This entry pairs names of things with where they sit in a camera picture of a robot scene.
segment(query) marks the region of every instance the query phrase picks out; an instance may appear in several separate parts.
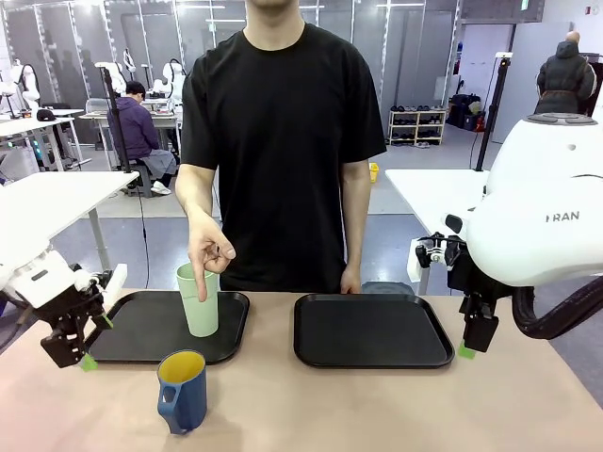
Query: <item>white shoe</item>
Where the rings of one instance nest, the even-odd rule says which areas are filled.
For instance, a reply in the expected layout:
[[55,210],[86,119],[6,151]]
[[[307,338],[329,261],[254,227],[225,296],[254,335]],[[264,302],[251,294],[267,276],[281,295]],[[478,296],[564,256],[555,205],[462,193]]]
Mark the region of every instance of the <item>white shoe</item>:
[[171,194],[171,190],[161,184],[159,181],[155,181],[151,187],[151,191],[157,195],[166,196]]

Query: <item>mug handle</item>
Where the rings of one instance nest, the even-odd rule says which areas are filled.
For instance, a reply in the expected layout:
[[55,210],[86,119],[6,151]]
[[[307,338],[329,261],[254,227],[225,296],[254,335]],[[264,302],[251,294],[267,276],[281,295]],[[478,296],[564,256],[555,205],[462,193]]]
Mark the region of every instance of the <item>mug handle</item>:
[[[163,400],[163,394],[167,388],[172,388],[176,393],[173,395],[173,400],[171,402],[165,402]],[[176,408],[176,403],[178,402],[178,397],[180,395],[181,386],[175,386],[168,383],[164,383],[161,381],[159,383],[159,400],[157,401],[157,411],[165,419],[170,427],[170,433],[173,435],[182,435],[187,431],[184,428],[181,428],[178,424],[178,420],[176,419],[176,414],[174,412]]]

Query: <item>black tray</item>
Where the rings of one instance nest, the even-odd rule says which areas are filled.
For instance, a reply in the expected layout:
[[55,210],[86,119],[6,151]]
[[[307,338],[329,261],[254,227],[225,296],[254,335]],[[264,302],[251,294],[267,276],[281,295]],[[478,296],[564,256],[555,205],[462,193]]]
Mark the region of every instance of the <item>black tray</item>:
[[316,367],[430,369],[454,348],[430,304],[410,295],[308,295],[295,303],[293,348]]
[[249,312],[249,299],[219,292],[218,330],[207,337],[188,332],[179,292],[135,292],[120,299],[107,316],[112,330],[95,329],[86,350],[98,363],[160,363],[174,351],[200,351],[208,364],[221,363],[238,351]]

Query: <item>purple jacket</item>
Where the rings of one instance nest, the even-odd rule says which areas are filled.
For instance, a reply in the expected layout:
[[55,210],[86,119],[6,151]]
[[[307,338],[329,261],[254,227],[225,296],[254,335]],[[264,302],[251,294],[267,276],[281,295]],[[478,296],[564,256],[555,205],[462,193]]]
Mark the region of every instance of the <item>purple jacket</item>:
[[[144,106],[139,105],[131,97],[117,99],[117,108],[120,110],[120,123],[123,129],[123,139],[128,158],[148,157],[153,149],[159,149],[157,131],[153,126],[151,113]],[[120,142],[113,122],[113,114],[109,110],[106,115],[113,136],[113,143],[119,149]]]

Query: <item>gray pants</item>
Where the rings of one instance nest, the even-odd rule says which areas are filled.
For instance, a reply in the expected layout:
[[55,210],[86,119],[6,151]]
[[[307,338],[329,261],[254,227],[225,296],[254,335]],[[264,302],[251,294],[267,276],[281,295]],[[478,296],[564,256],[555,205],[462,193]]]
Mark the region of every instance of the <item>gray pants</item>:
[[164,174],[174,175],[176,173],[176,159],[170,151],[153,149],[151,155],[142,157],[140,160],[144,162],[155,179],[160,179]]

